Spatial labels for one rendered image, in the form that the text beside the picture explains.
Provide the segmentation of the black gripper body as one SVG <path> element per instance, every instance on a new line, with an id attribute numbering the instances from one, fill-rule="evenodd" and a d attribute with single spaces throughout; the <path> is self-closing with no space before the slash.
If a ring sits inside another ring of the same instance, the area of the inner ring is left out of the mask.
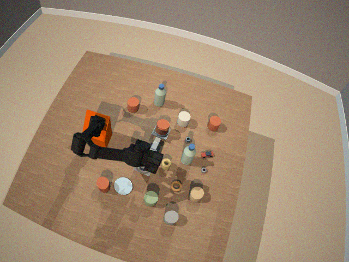
<path id="1" fill-rule="evenodd" d="M 159 168 L 157 165 L 154 165 L 148 162 L 146 163 L 146 167 L 148 168 L 148 171 L 153 174 L 156 174 Z"/>

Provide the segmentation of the orange cylinder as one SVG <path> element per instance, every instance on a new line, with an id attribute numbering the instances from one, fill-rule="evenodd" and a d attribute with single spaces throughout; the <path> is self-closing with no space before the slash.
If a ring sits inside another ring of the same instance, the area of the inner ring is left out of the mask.
<path id="1" fill-rule="evenodd" d="M 97 186 L 99 188 L 99 190 L 103 193 L 106 193 L 110 190 L 110 183 L 109 183 L 109 180 L 105 177 L 99 177 L 97 179 Z"/>
<path id="2" fill-rule="evenodd" d="M 207 127 L 211 131 L 217 131 L 217 129 L 219 128 L 220 124 L 221 124 L 221 119 L 219 117 L 217 117 L 217 116 L 212 116 L 209 119 Z"/>
<path id="3" fill-rule="evenodd" d="M 169 130 L 169 122 L 165 119 L 160 119 L 157 121 L 157 126 L 155 131 L 160 135 L 166 135 Z"/>
<path id="4" fill-rule="evenodd" d="M 139 109 L 139 99 L 132 97 L 128 100 L 128 111 L 131 113 L 137 112 Z"/>

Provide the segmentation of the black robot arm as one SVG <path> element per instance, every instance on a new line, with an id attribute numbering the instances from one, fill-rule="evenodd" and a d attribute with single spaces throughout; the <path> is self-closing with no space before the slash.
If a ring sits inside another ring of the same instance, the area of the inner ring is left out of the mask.
<path id="1" fill-rule="evenodd" d="M 96 145 L 91 138 L 99 137 L 101 130 L 105 126 L 105 118 L 100 116 L 91 116 L 89 127 L 82 133 L 75 133 L 72 140 L 71 150 L 80 157 L 89 157 L 91 159 L 107 159 L 125 162 L 132 167 L 146 166 L 151 163 L 160 166 L 163 154 L 150 150 L 150 144 L 146 141 L 137 139 L 134 144 L 124 150 Z M 88 154 L 84 153 L 86 143 L 90 147 Z"/>

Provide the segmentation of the cream cylinder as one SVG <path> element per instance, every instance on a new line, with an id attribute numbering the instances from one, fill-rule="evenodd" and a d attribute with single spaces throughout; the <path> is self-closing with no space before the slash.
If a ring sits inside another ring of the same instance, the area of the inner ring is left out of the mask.
<path id="1" fill-rule="evenodd" d="M 178 115 L 177 124 L 180 127 L 186 127 L 189 124 L 190 118 L 191 118 L 191 116 L 188 112 L 182 111 Z"/>

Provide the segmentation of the beige cylinder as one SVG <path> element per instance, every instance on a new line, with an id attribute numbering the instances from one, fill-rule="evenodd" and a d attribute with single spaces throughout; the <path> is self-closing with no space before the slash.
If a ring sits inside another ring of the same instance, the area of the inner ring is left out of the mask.
<path id="1" fill-rule="evenodd" d="M 198 202 L 203 197 L 204 192 L 200 187 L 194 187 L 189 193 L 189 199 L 192 202 Z"/>

